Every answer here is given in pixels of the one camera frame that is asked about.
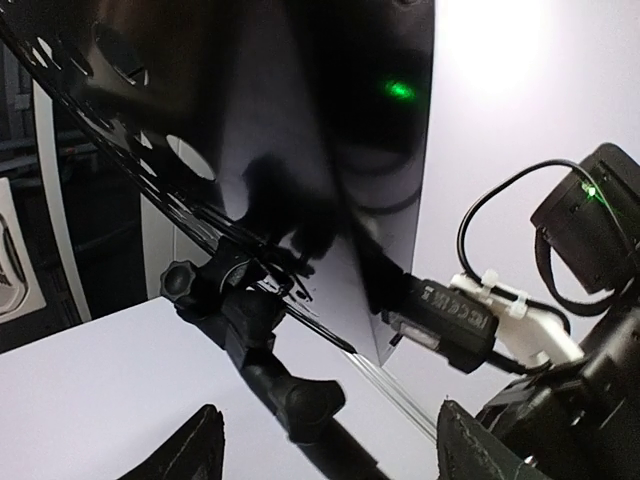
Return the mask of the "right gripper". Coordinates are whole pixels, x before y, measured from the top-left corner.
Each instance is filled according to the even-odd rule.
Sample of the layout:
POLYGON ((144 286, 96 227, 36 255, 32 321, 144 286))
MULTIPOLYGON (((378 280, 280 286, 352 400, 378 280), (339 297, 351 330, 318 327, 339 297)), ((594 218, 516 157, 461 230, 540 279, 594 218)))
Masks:
POLYGON ((609 335, 570 367, 511 383, 477 418, 551 479, 638 478, 638 330, 609 335))

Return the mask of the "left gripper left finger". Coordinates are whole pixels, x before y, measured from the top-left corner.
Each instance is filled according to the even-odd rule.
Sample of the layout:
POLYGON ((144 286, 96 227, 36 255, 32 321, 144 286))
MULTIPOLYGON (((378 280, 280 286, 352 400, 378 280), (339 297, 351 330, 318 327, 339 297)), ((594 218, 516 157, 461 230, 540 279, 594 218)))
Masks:
POLYGON ((219 480, 224 449, 224 417, 206 404, 122 480, 219 480))

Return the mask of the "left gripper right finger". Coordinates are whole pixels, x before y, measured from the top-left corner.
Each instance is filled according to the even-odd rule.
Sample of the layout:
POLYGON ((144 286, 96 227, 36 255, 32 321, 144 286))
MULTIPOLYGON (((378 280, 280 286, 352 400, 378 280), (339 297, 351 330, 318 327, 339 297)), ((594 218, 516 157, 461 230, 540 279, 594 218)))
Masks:
POLYGON ((440 407, 437 457, 440 479, 530 478, 530 467, 453 400, 440 407))

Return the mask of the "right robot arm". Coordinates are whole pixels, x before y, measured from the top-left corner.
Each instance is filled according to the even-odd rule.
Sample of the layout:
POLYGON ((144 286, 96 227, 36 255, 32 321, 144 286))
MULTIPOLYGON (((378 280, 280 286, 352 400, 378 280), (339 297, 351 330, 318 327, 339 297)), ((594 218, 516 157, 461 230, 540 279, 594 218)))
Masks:
POLYGON ((583 359, 516 380, 478 421, 552 479, 639 476, 639 165, 605 143, 581 162, 595 191, 567 175, 531 217, 538 271, 557 253, 589 294, 613 297, 581 342, 583 359))

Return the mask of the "black music stand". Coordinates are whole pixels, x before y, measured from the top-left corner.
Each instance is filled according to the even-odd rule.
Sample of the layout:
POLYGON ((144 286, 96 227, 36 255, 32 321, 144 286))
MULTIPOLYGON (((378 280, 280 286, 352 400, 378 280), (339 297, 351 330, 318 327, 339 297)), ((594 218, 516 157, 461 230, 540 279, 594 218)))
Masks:
POLYGON ((36 83, 204 250, 163 295, 328 479, 379 479, 334 380, 273 352, 291 316, 381 358, 414 284, 431 1, 5 1, 36 83))

